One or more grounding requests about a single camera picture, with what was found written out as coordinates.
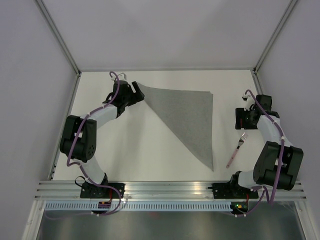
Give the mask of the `pink handled fork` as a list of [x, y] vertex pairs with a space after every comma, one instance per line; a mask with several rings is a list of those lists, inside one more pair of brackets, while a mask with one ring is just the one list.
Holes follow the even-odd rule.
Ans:
[[238, 141], [238, 144], [237, 144], [237, 147], [236, 147], [235, 150], [233, 151], [233, 153], [232, 153], [232, 155], [231, 155], [228, 163], [226, 164], [226, 168], [227, 168], [227, 169], [231, 166], [231, 164], [232, 164], [233, 161], [235, 160], [235, 157], [236, 157], [236, 155], [237, 155], [240, 147], [244, 144], [244, 142], [246, 141], [247, 137], [248, 137], [248, 134], [247, 134], [246, 132], [244, 132], [244, 133], [242, 134], [242, 136], [240, 137], [240, 139], [239, 139], [239, 141]]

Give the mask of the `grey cloth napkin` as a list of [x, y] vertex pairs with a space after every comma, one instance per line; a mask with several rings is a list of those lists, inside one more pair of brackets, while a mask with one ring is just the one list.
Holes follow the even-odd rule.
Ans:
[[138, 84], [144, 101], [206, 167], [214, 169], [213, 94], [209, 91], [163, 89]]

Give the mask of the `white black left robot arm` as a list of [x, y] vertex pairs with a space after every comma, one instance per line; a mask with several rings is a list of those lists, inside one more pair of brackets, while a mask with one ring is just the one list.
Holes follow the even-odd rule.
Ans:
[[95, 157], [98, 129], [120, 117], [127, 107], [144, 99], [145, 95], [136, 81], [115, 80], [112, 92], [101, 106], [82, 116], [69, 115], [66, 118], [59, 150], [67, 157], [68, 167], [79, 167], [84, 179], [92, 185], [92, 193], [98, 198], [109, 193], [107, 174]]

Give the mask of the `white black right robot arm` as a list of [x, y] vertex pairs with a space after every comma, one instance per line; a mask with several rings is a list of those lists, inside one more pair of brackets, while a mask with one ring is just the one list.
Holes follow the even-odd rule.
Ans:
[[253, 170], [237, 171], [232, 175], [228, 192], [235, 198], [247, 189], [271, 186], [277, 190], [290, 191], [297, 180], [304, 152], [293, 146], [281, 127], [280, 115], [272, 110], [272, 97], [245, 94], [245, 107], [235, 109], [235, 129], [258, 130], [264, 147]]

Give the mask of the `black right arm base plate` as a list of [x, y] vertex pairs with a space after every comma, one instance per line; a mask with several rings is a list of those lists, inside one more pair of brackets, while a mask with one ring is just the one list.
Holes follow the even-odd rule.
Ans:
[[213, 183], [208, 189], [212, 190], [214, 199], [258, 199], [259, 194], [256, 191], [251, 191], [248, 188], [232, 185], [230, 182]]

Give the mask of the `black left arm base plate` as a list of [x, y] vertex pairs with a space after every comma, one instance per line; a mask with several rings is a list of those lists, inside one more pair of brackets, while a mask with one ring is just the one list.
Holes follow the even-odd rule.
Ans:
[[[124, 183], [109, 183], [108, 186], [115, 188], [119, 193], [121, 198], [123, 198], [125, 193]], [[84, 182], [81, 186], [80, 191], [81, 199], [119, 199], [119, 195], [115, 190], [105, 187], [98, 187], [88, 182]]]

